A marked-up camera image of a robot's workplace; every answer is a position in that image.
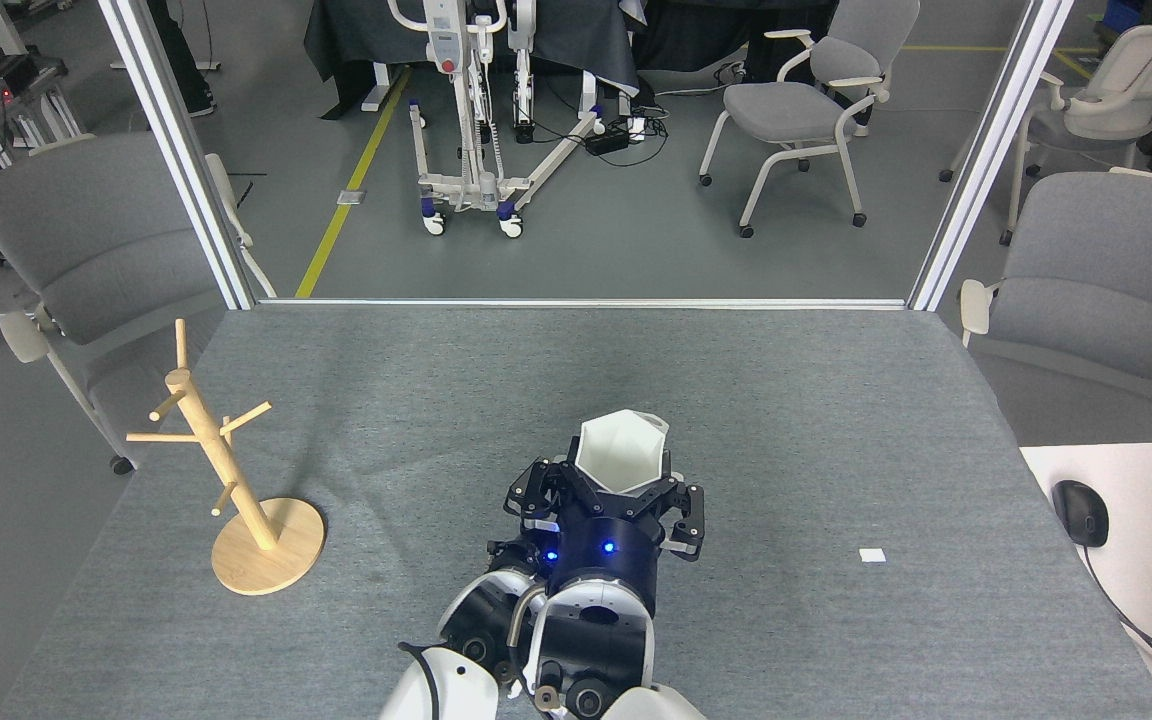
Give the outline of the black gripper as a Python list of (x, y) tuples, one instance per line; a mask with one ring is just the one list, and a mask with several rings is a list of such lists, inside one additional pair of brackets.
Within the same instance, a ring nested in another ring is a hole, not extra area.
[(506, 511), (518, 520), (521, 532), (507, 541), (488, 541), (488, 571), (511, 570), (548, 582), (561, 546), (559, 483), (561, 461), (538, 457), (511, 483)]
[(660, 550), (687, 562), (700, 559), (707, 535), (704, 488), (669, 475), (635, 498), (634, 518), (612, 518), (628, 498), (605, 491), (573, 465), (577, 450), (579, 437), (573, 435), (566, 460), (558, 462), (558, 561), (547, 592), (556, 594), (575, 579), (614, 579), (653, 616)]

